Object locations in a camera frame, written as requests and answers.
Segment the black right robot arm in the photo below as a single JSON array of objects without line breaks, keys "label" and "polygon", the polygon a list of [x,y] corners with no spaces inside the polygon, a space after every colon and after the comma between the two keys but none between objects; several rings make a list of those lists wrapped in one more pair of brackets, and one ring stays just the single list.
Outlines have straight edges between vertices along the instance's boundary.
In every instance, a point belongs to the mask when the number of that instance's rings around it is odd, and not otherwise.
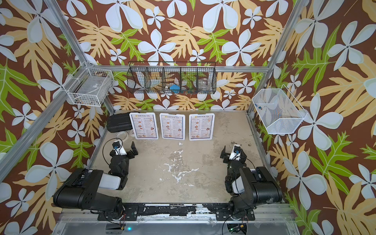
[{"label": "black right robot arm", "polygon": [[254,209],[259,205],[280,203],[283,200],[281,188],[264,166],[253,168],[252,163],[240,145],[233,145],[230,153],[223,148],[220,158],[227,165],[225,188],[232,197],[228,203],[228,214],[232,220],[244,217],[254,220]]}]

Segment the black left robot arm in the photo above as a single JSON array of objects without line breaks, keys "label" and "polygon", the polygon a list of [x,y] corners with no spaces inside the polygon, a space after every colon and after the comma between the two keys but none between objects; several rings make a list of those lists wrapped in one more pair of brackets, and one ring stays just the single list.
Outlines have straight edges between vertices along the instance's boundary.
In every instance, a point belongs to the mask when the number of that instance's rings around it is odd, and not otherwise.
[{"label": "black left robot arm", "polygon": [[98,169],[77,169],[55,192],[55,206],[63,209],[90,210],[110,222],[125,217],[122,199],[99,193],[98,189],[123,190],[128,181],[129,160],[138,155],[138,150],[132,142],[131,150],[125,151],[118,138],[112,146],[110,171],[105,173]]}]

